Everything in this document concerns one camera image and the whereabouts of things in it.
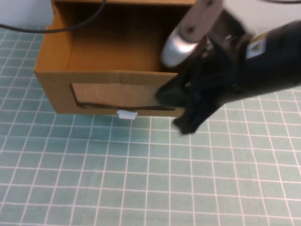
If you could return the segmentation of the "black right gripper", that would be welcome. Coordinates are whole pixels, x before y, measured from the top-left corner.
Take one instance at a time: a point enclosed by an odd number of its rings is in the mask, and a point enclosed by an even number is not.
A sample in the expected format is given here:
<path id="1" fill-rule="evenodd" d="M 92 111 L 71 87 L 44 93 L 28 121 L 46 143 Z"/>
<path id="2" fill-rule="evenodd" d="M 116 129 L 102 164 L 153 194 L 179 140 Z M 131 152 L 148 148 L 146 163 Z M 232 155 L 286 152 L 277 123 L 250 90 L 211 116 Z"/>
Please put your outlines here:
<path id="1" fill-rule="evenodd" d="M 156 100 L 163 106 L 188 104 L 173 120 L 182 135 L 194 134 L 219 109 L 218 104 L 238 101 L 237 57 L 232 41 L 210 41 L 210 48 L 192 58 L 185 75 L 176 75 L 156 92 Z"/>

